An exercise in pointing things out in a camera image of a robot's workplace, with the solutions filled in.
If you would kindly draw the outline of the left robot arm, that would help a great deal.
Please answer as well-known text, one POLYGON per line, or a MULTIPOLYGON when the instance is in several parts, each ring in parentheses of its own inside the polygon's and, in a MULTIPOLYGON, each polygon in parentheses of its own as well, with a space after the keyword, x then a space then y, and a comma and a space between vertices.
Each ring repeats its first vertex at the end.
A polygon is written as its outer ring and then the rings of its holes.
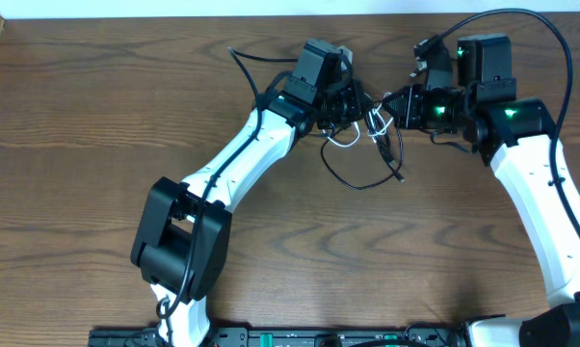
POLYGON ((206 296, 224 268, 233 213, 260 176, 312 128, 332 135, 363 116, 369 100, 352 59, 345 46, 307 40, 293 70, 253 93, 246 124, 209 163, 152 185, 130 260, 157 299, 157 345, 204 342, 206 296))

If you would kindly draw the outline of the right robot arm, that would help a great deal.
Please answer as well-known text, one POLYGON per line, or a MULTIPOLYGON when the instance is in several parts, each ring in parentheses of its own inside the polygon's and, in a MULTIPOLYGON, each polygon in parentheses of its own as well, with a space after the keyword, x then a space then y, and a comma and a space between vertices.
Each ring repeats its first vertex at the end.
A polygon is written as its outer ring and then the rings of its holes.
POLYGON ((540 264, 549 309, 528 319, 487 316, 449 334, 451 346, 580 346, 580 195, 555 122, 536 98, 517 99, 504 34, 439 37, 414 47, 413 84, 386 96, 397 127, 461 133, 514 202, 540 264))

